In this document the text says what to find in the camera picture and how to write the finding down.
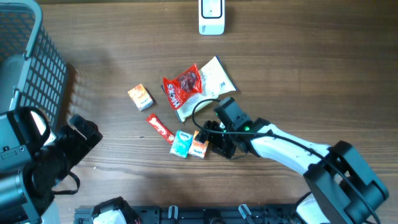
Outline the teal small box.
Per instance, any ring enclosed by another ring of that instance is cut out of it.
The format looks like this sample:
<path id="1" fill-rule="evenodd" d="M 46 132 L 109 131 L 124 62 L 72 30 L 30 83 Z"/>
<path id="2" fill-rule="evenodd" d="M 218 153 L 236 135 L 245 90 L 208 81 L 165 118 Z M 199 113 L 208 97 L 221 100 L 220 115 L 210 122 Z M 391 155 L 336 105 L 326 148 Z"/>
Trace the teal small box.
<path id="1" fill-rule="evenodd" d="M 178 130 L 170 148 L 170 153 L 178 157 L 186 158 L 192 141 L 192 134 Z"/>

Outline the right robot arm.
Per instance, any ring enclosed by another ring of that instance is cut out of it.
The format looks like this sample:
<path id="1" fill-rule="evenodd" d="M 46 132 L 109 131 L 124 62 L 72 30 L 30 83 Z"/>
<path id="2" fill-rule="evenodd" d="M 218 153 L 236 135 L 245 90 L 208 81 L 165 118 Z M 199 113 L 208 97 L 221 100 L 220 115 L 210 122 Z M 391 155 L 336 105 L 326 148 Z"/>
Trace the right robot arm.
<path id="1" fill-rule="evenodd" d="M 357 149 L 339 141 L 334 146 L 293 136 L 270 121 L 253 121 L 234 98 L 218 100 L 217 121 L 199 127 L 199 142 L 234 159 L 236 149 L 272 159 L 303 176 L 310 191 L 293 208 L 304 223 L 380 223 L 376 209 L 389 197 L 387 187 Z"/>

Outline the red candy bag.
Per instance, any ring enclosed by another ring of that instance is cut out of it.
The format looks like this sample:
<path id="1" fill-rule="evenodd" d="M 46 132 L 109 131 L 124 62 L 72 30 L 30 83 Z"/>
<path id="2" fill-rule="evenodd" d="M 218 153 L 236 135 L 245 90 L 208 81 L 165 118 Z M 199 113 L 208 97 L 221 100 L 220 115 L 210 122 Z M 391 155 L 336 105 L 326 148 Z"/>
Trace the red candy bag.
<path id="1" fill-rule="evenodd" d="M 201 75 L 194 63 L 174 79 L 163 77 L 166 97 L 173 110 L 181 108 L 193 95 L 203 92 Z"/>

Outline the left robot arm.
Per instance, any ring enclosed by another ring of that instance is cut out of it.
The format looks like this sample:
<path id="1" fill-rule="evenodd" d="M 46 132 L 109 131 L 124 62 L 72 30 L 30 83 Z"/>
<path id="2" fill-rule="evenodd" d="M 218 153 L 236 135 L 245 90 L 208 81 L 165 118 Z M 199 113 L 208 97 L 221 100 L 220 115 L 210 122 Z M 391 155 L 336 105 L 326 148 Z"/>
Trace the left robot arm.
<path id="1" fill-rule="evenodd" d="M 54 140 L 45 114 L 25 106 L 1 113 L 1 223 L 60 223 L 55 191 L 103 138 L 97 125 L 76 114 Z"/>

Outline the orange small box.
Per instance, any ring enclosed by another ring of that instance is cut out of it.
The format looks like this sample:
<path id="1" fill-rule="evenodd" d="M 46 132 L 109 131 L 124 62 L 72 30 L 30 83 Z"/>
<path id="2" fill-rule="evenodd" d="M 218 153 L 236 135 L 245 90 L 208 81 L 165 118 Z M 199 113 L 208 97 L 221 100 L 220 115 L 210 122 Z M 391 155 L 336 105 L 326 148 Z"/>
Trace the orange small box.
<path id="1" fill-rule="evenodd" d="M 204 143 L 202 143 L 202 142 L 200 142 L 200 141 L 197 141 L 195 138 L 196 138 L 196 136 L 197 136 L 198 134 L 199 134 L 198 131 L 195 131 L 195 132 L 194 132 L 192 144 L 191 144 L 191 146 L 190 146 L 190 148 L 189 148 L 189 150 L 188 150 L 188 153 L 189 153 L 191 156 L 195 156 L 195 157 L 199 157 L 199 158 L 201 158 L 201 159 L 204 159 L 204 158 L 205 158 L 206 151 L 207 151 L 207 149 L 208 149 L 208 144 L 209 144 L 209 142 L 208 142 L 208 141 L 205 141 Z"/>
<path id="2" fill-rule="evenodd" d="M 154 100 L 141 83 L 130 89 L 127 93 L 139 111 L 143 111 L 154 104 Z"/>

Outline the red stick sachet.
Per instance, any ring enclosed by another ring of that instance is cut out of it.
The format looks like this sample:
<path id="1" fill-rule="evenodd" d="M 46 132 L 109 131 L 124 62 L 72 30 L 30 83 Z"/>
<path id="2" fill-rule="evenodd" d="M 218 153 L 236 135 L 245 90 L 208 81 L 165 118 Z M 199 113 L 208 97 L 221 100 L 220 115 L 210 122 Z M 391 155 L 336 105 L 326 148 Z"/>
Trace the red stick sachet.
<path id="1" fill-rule="evenodd" d="M 175 135 L 161 122 L 156 114 L 152 113 L 146 121 L 169 143 L 173 144 Z"/>

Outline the white cream snack bag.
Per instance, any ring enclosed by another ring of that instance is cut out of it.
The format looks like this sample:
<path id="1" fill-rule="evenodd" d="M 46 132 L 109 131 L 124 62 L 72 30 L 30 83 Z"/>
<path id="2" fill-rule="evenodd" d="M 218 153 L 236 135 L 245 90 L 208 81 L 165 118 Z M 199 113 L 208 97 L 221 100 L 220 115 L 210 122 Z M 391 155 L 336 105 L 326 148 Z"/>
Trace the white cream snack bag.
<path id="1" fill-rule="evenodd" d="M 219 56 L 215 55 L 199 73 L 202 79 L 202 93 L 196 93 L 190 97 L 179 109 L 175 111 L 178 120 L 183 123 L 192 115 L 193 108 L 201 100 L 218 98 L 220 95 L 237 91 L 238 88 L 226 73 Z"/>

